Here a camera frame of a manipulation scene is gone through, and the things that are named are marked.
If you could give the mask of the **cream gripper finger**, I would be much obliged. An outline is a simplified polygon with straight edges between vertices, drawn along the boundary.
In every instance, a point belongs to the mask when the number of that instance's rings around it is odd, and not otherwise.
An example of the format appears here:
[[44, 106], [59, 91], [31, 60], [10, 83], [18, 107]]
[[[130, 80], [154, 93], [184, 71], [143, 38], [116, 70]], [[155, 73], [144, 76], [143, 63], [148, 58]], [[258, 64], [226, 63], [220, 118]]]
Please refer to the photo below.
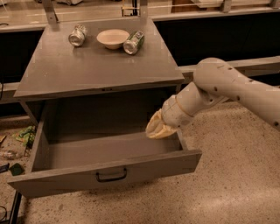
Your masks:
[[149, 123], [146, 127], [146, 136], [150, 139], [160, 139], [171, 136], [177, 130], [164, 123]]
[[158, 110], [150, 119], [146, 126], [147, 135], [157, 135], [163, 128], [163, 120], [161, 115], [161, 110]]

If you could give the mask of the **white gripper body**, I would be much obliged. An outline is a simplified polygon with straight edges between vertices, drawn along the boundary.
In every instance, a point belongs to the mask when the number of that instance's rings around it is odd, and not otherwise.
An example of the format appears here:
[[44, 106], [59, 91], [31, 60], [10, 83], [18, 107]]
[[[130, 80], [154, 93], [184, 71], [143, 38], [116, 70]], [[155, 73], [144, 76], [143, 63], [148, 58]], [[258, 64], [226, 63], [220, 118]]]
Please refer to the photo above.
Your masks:
[[175, 129], [187, 125], [193, 120], [193, 118], [180, 107], [175, 95], [172, 95], [164, 102], [161, 108], [161, 115], [164, 123]]

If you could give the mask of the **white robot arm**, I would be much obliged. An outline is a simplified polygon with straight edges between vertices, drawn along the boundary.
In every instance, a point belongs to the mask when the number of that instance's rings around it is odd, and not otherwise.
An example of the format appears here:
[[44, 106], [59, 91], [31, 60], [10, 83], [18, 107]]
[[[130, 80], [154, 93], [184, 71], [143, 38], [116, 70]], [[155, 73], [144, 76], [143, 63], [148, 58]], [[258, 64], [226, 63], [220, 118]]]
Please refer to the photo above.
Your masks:
[[276, 130], [280, 130], [280, 89], [251, 80], [226, 61], [203, 59], [196, 66], [193, 80], [167, 99], [146, 126], [151, 139], [168, 137], [190, 123], [203, 109], [226, 100], [239, 102]]

